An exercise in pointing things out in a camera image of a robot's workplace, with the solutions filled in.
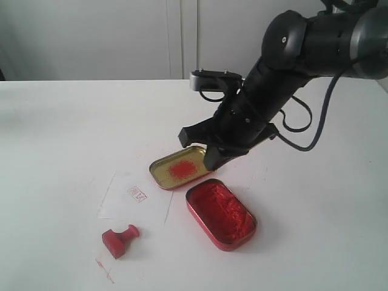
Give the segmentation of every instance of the white cabinet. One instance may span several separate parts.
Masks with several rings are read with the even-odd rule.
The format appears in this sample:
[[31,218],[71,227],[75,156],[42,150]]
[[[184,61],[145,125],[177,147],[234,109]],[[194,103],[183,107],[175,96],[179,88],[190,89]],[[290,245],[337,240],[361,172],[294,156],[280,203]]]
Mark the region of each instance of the white cabinet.
[[0,68],[7,79],[182,78],[179,0],[0,6]]

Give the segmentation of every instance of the ink pad tin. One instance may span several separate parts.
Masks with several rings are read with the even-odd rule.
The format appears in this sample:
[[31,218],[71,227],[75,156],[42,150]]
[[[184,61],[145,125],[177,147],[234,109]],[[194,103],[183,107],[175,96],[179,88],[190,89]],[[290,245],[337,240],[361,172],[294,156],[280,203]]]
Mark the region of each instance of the ink pad tin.
[[224,251],[235,250],[256,232],[257,221],[237,197],[218,179],[206,180],[186,194],[190,212]]
[[187,147],[150,165],[150,173],[160,188],[173,190],[210,173],[203,163],[206,150]]

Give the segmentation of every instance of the white table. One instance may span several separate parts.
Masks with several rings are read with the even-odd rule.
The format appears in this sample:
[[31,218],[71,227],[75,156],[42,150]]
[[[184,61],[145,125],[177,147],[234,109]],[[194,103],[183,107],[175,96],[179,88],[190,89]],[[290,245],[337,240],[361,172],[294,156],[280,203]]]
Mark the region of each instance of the white table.
[[[313,128],[328,83],[298,92]],[[376,82],[340,80],[312,152],[267,141],[212,175],[261,220],[249,243],[218,250],[183,187],[166,223],[111,262],[114,284],[96,263],[101,234],[133,221],[97,218],[113,175],[152,183],[149,164],[216,104],[187,81],[2,82],[0,102],[0,290],[388,288],[388,96]],[[291,125],[307,121],[292,101],[286,110]],[[314,130],[291,138],[307,144]]]

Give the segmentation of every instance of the red ink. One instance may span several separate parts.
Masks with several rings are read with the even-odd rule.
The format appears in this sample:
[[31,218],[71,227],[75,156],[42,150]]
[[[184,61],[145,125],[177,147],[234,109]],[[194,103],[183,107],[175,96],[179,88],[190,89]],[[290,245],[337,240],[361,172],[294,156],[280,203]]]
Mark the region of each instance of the red ink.
[[171,176],[178,180],[186,179],[196,171],[196,165],[190,161],[180,161],[169,168]]
[[224,244],[236,243],[256,228],[253,217],[223,184],[200,184],[187,200],[214,237]]
[[109,275],[110,270],[109,270],[109,272],[107,272],[106,269],[104,268],[104,266],[102,265],[102,262],[100,262],[100,261],[97,260],[97,259],[95,259],[95,260],[96,260],[98,266],[99,266],[100,268],[102,268],[102,270],[103,270],[103,271],[105,272],[105,274],[107,275],[107,279],[108,279],[112,284],[114,284],[115,282],[112,280],[112,277]]

